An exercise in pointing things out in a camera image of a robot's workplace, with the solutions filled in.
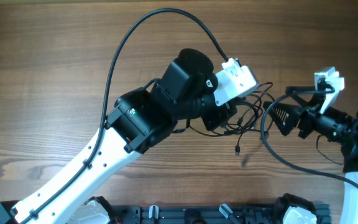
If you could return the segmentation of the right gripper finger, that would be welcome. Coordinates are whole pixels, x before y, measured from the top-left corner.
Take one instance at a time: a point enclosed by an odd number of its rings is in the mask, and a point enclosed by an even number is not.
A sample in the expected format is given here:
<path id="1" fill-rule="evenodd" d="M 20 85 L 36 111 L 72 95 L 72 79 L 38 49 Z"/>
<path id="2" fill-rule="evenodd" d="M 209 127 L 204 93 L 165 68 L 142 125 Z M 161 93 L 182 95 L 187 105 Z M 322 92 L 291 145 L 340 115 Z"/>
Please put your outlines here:
<path id="1" fill-rule="evenodd" d="M 278 103 L 268 114 L 283 136 L 287 136 L 300 120 L 301 108 L 296 105 Z"/>
<path id="2" fill-rule="evenodd" d="M 301 107 L 320 108 L 325 101 L 325 94 L 313 86 L 288 86 L 285 93 L 291 95 Z M 311 99 L 306 101 L 301 95 L 311 95 Z"/>

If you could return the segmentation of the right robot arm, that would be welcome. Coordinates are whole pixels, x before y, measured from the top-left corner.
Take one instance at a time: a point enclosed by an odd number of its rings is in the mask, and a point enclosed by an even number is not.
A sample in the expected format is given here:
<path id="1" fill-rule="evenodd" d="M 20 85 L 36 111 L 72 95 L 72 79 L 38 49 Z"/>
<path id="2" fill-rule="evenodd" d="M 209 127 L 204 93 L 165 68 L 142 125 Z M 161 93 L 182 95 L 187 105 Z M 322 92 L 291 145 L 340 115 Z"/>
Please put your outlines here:
<path id="1" fill-rule="evenodd" d="M 328 141 L 341 145 L 344 172 L 358 172 L 358 117 L 352 118 L 332 107 L 323 113 L 318 112 L 323 107 L 323 101 L 336 90 L 338 87 L 330 84 L 317 88 L 289 86 L 285 95 L 263 104 L 265 113 L 260 123 L 261 129 L 264 129 L 266 117 L 271 116 L 284 136 L 294 127 L 300 129 L 301 138 L 316 131 Z"/>

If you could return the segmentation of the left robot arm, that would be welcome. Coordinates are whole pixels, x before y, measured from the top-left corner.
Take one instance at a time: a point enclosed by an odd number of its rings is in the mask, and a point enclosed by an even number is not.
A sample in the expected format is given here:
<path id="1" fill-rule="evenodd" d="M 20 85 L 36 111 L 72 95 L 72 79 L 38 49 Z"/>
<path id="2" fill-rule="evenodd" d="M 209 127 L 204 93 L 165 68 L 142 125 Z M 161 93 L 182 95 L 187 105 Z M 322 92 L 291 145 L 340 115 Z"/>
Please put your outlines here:
<path id="1" fill-rule="evenodd" d="M 112 175 L 169 137 L 180 120 L 201 118 L 207 130 L 216 129 L 228 117 L 223 90 L 240 71 L 230 58 L 214 73 L 207 56 L 183 49 L 152 89 L 119 97 L 88 145 L 42 188 L 0 202 L 0 223 L 66 223 Z"/>

